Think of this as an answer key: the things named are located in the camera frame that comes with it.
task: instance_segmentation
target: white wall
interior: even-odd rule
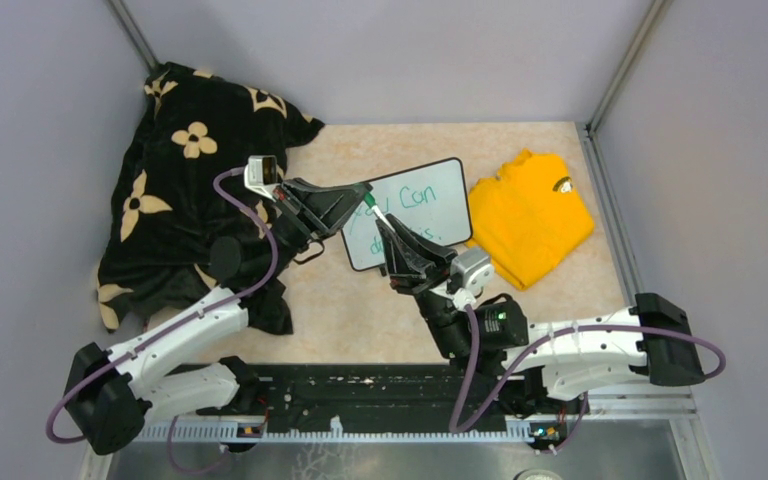
[[[599,140],[645,288],[729,356],[693,389],[723,478],[768,478],[768,2],[675,2]]]
[[[103,1],[0,1],[0,479],[74,478],[82,460],[43,426],[74,351],[111,341],[90,276],[144,75]]]
[[[329,123],[588,120],[650,0],[128,0],[161,61]]]

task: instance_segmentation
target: folded yellow shirt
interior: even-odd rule
[[[561,157],[523,150],[469,193],[472,239],[496,271],[525,290],[557,267],[593,231]]]

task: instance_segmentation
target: small whiteboard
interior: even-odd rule
[[[472,237],[460,159],[440,160],[368,182],[381,211],[392,213],[423,237],[446,246]],[[353,269],[384,264],[375,214],[366,204],[355,210],[342,232]]]

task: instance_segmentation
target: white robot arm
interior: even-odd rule
[[[270,230],[277,260],[264,279],[311,242],[338,232],[361,201],[374,206],[368,184],[319,188],[303,180],[280,181],[271,164],[268,158],[250,159],[247,169],[257,168],[260,175],[236,172],[246,173],[246,186],[275,200],[283,213]],[[635,307],[600,317],[529,323],[509,296],[502,303],[497,297],[478,304],[476,297],[493,273],[490,257],[480,248],[459,255],[414,234],[392,215],[380,214],[377,225],[392,288],[414,297],[441,355],[466,366],[470,379],[475,371],[501,375],[501,385],[515,372],[540,368],[545,395],[570,401],[605,385],[689,385],[705,378],[693,345],[645,333],[654,327],[670,329],[679,339],[690,333],[684,312],[657,295],[639,295]],[[242,360],[231,357],[175,371],[249,325],[248,300],[236,292],[241,278],[259,278],[264,269],[264,262],[249,257],[239,242],[219,239],[211,252],[211,273],[220,287],[149,333],[106,351],[90,344],[75,355],[61,405],[96,453],[119,450],[145,425],[180,414],[229,406],[257,414],[252,408],[261,382]],[[49,437],[61,440],[52,425],[50,417]]]

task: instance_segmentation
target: black blanket with flower pattern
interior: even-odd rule
[[[216,284],[207,272],[217,237],[264,241],[254,222],[214,192],[214,177],[250,155],[275,155],[286,170],[286,149],[309,143],[323,127],[276,95],[174,63],[160,66],[144,89],[148,106],[113,190],[113,225],[97,275],[109,330],[128,312],[148,319],[204,296]],[[267,223],[278,215],[242,181],[223,187]],[[251,326],[292,332],[283,290],[272,280],[252,300]]]

